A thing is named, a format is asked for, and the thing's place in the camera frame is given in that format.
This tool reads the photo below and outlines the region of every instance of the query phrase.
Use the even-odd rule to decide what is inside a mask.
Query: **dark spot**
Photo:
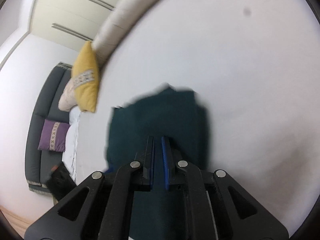
[[[251,9],[249,7],[244,7],[243,14],[246,17],[250,17],[251,16]]]

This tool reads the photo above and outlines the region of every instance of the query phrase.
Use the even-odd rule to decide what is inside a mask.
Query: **yellow pillow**
[[[71,69],[71,77],[80,110],[94,113],[99,89],[99,69],[90,41],[87,41],[79,52]]]

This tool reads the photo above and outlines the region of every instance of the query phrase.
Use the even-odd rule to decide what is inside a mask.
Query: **wooden floor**
[[[19,217],[18,215],[14,214],[13,212],[7,210],[3,206],[0,205],[0,210],[9,221],[11,226],[18,232],[18,234],[24,237],[24,233],[27,228],[34,222],[31,220],[27,220],[25,218]]]

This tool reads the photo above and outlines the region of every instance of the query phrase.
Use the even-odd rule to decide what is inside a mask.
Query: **dark green cloth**
[[[130,237],[134,240],[185,239],[184,203],[181,192],[166,192],[161,136],[168,136],[183,158],[205,169],[208,146],[206,110],[196,104],[191,90],[142,98],[125,108],[115,108],[109,131],[107,161],[115,170],[144,151],[147,137],[156,139],[154,186],[135,192]]]

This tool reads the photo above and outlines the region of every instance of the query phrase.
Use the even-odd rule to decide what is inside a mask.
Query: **gray headboard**
[[[32,113],[25,155],[25,175],[29,190],[50,195],[45,182],[51,168],[59,164],[61,152],[39,151],[38,146],[44,119],[69,123],[69,113],[58,109],[58,102],[71,77],[71,65],[60,62],[44,83]]]

